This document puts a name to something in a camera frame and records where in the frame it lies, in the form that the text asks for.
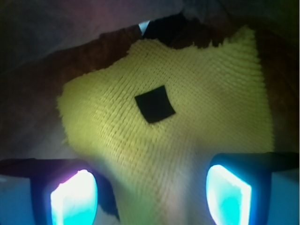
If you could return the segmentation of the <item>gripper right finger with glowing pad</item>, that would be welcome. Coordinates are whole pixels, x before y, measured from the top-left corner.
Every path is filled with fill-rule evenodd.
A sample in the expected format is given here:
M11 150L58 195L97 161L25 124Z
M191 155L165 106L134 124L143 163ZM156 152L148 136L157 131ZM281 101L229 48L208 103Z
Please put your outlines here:
M298 225L300 159L288 153L220 153L206 175L217 225Z

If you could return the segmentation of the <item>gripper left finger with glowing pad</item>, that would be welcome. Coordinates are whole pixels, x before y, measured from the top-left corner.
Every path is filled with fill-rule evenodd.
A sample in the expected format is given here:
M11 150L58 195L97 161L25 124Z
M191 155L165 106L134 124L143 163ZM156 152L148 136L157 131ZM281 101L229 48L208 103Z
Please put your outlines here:
M96 178L82 160L0 162L2 225L91 225L97 207Z

